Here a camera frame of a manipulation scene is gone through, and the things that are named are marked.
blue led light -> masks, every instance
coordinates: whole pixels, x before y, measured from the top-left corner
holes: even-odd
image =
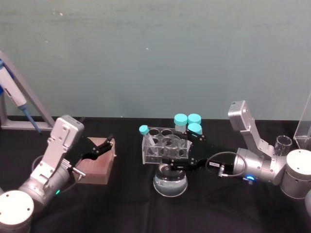
[[[252,180],[252,181],[254,181],[255,180],[255,178],[254,177],[252,177],[252,176],[247,176],[246,177],[248,180]]]

white sticker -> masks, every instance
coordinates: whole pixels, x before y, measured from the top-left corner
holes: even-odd
[[[209,163],[209,165],[211,165],[211,166],[216,166],[216,167],[220,167],[220,165],[219,165],[219,164],[217,164],[217,163],[213,163],[213,162],[210,162],[210,163]]]

black table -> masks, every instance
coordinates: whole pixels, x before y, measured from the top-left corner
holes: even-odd
[[[188,172],[188,190],[165,198],[153,188],[156,165],[143,165],[142,124],[173,127],[171,119],[87,118],[85,136],[113,133],[115,158],[109,184],[79,184],[55,196],[33,220],[33,233],[309,233],[311,218],[303,200],[278,186],[248,185],[217,178],[204,169]],[[296,121],[256,121],[261,137],[274,145],[280,134],[293,137]],[[228,148],[246,148],[228,120],[203,120],[207,140]],[[48,132],[0,131],[0,187],[17,189],[30,175],[31,163],[47,146]]]

metal stand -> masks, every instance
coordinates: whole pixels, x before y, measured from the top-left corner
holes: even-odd
[[[10,59],[0,51],[0,60],[4,62],[5,68],[8,72],[13,76],[14,81],[21,92],[25,95],[25,97],[34,105],[36,110],[43,117],[45,122],[36,122],[39,129],[43,131],[51,131],[55,121],[50,116],[46,108],[39,101],[38,97],[32,91],[32,89],[28,86],[22,74],[18,71],[18,69],[13,65]],[[33,125],[29,121],[12,121],[8,119],[4,95],[0,97],[0,124],[1,128],[9,129],[9,130],[35,130]]]

gray wall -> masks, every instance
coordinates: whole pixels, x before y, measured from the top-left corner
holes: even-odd
[[[54,116],[299,119],[311,2],[2,0],[0,50]]]

